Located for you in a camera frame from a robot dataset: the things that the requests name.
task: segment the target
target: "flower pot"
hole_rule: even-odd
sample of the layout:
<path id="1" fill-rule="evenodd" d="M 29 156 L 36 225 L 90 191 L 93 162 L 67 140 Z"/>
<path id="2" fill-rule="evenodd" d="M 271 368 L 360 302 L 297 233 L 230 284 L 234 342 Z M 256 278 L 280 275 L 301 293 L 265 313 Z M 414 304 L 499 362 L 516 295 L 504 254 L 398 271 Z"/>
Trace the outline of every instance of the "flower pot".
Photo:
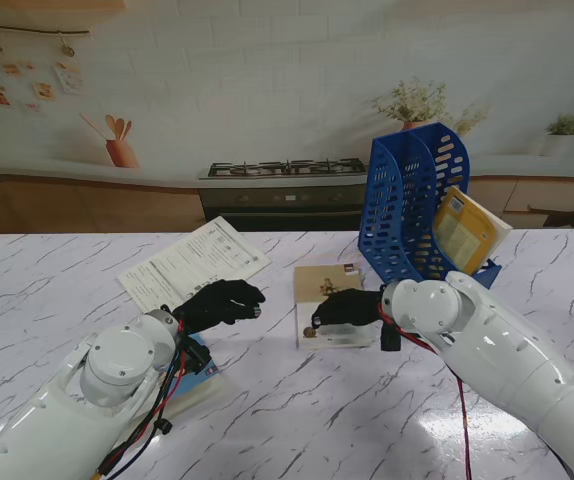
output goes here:
<path id="1" fill-rule="evenodd" d="M 547 135 L 540 151 L 543 157 L 561 157 L 565 154 L 573 135 Z"/>
<path id="2" fill-rule="evenodd" d="M 422 127 L 423 125 L 427 125 L 431 120 L 423 120 L 422 122 L 405 122 L 403 123 L 403 128 L 400 129 L 402 132 L 403 130 L 411 130 L 412 128 Z"/>
<path id="3" fill-rule="evenodd" d="M 134 151 L 124 140 L 107 140 L 107 152 L 117 167 L 140 168 Z"/>

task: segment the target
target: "stove burner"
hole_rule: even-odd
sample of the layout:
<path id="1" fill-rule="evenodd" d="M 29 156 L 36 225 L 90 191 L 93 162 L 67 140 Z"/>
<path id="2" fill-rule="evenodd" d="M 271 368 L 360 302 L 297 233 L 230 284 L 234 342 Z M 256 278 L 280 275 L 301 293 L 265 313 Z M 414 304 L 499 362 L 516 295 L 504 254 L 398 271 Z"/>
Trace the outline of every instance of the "stove burner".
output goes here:
<path id="1" fill-rule="evenodd" d="M 242 165 L 213 163 L 207 176 L 209 178 L 329 176 L 360 175 L 365 171 L 365 166 L 359 159 L 343 158 L 334 161 L 288 160 L 258 164 L 243 162 Z"/>

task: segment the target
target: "wooden cabinet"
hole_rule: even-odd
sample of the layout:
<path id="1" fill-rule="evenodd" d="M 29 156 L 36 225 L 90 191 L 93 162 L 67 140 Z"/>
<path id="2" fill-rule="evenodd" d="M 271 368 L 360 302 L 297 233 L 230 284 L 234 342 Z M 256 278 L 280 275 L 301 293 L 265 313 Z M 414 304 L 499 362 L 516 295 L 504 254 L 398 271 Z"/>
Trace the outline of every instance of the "wooden cabinet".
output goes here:
<path id="1" fill-rule="evenodd" d="M 467 194 L 480 203 L 494 215 L 501 215 L 509 202 L 514 189 L 516 179 L 472 178 L 469 182 Z"/>
<path id="2" fill-rule="evenodd" d="M 204 223 L 193 189 L 0 176 L 0 233 L 190 232 Z"/>
<path id="3" fill-rule="evenodd" d="M 541 228 L 551 212 L 574 211 L 574 178 L 473 177 L 469 194 L 514 228 Z"/>
<path id="4" fill-rule="evenodd" d="M 0 0 L 0 25 L 88 30 L 124 9 L 124 0 Z"/>
<path id="5" fill-rule="evenodd" d="M 195 190 L 76 188 L 99 232 L 186 232 L 205 223 Z"/>

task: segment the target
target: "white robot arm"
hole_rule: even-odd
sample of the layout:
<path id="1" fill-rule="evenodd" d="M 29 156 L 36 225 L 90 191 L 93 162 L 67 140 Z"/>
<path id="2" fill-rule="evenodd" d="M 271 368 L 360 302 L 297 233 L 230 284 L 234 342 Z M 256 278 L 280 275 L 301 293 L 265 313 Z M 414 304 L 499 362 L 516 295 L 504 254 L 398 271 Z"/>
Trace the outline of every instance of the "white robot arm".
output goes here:
<path id="1" fill-rule="evenodd" d="M 547 335 L 474 279 L 403 280 L 383 312 L 418 334 L 481 397 L 521 420 L 574 476 L 574 369 Z"/>
<path id="2" fill-rule="evenodd" d="M 83 340 L 1 431 L 0 480 L 89 480 L 158 385 L 177 331 L 171 314 L 154 310 Z M 118 414 L 106 416 L 67 394 L 80 369 L 85 398 L 98 407 L 122 404 Z"/>

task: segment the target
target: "black glove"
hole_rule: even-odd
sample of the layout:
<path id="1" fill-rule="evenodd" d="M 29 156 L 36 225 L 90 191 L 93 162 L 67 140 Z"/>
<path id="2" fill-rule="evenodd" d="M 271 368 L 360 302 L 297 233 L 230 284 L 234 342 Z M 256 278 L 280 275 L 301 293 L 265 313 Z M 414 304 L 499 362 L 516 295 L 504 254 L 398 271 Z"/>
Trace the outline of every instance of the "black glove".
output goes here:
<path id="1" fill-rule="evenodd" d="M 183 320 L 187 334 L 202 332 L 220 322 L 233 325 L 236 320 L 256 318 L 265 296 L 244 280 L 218 280 L 203 287 L 176 308 L 172 315 Z"/>
<path id="2" fill-rule="evenodd" d="M 351 323 L 357 327 L 369 325 L 376 320 L 381 320 L 378 312 L 381 298 L 381 292 L 368 292 L 355 288 L 332 293 L 311 316 L 311 325 L 314 329 L 321 325 L 341 323 Z M 315 330 L 303 333 L 306 336 L 315 335 Z M 385 322 L 380 332 L 380 349 L 385 352 L 400 351 L 400 335 L 393 325 Z"/>
<path id="3" fill-rule="evenodd" d="M 380 320 L 378 304 L 382 294 L 350 288 L 332 293 L 311 316 L 311 325 L 338 325 L 351 323 L 357 327 Z"/>

